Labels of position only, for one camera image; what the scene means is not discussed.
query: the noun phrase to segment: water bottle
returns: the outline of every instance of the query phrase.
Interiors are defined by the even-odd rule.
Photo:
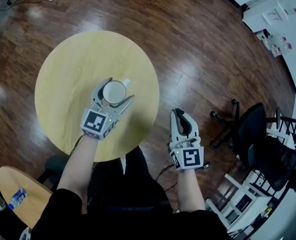
[[[26,191],[23,188],[19,188],[17,193],[12,196],[8,204],[8,207],[11,210],[15,209],[17,206],[19,206],[23,202],[26,196],[27,196]]]

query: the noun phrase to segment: cup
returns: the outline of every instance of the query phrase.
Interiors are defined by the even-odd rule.
[[[103,98],[110,104],[122,102],[126,97],[126,90],[129,83],[129,79],[125,79],[123,82],[114,80],[107,83],[102,91]]]

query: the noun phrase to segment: floor plank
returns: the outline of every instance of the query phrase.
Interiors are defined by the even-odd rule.
[[[40,0],[18,0],[37,2]],[[230,100],[241,112],[263,102],[266,113],[277,106],[293,112],[295,93],[281,61],[274,58],[242,23],[241,12],[227,0],[54,0],[21,4],[0,11],[0,167],[13,166],[37,178],[47,158],[61,152],[44,135],[35,110],[38,72],[63,40],[85,31],[109,30],[137,43],[151,59],[159,81],[160,104],[154,128],[141,148],[153,177],[171,164],[166,143],[174,108],[199,125],[205,161],[198,171],[205,198],[212,197],[230,172],[246,171],[226,146],[209,142],[221,126],[212,110],[227,114]],[[176,182],[172,168],[158,180]],[[167,192],[177,208],[176,187]]]

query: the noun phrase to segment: yellow object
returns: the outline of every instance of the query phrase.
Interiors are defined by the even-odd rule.
[[[7,204],[12,196],[23,188],[27,196],[13,212],[29,228],[33,228],[40,219],[52,192],[44,185],[25,174],[24,172],[9,166],[0,168],[0,192]]]
[[[102,30],[66,39],[44,61],[35,87],[36,112],[44,133],[66,154],[82,135],[80,123],[84,108],[91,105],[92,90],[110,77],[130,79],[126,96],[135,98],[116,128],[99,142],[95,162],[124,156],[150,132],[159,106],[151,61],[127,37]]]

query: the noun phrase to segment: person's right arm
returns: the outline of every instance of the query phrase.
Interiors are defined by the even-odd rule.
[[[194,169],[178,172],[178,206],[180,212],[205,210],[205,201]]]

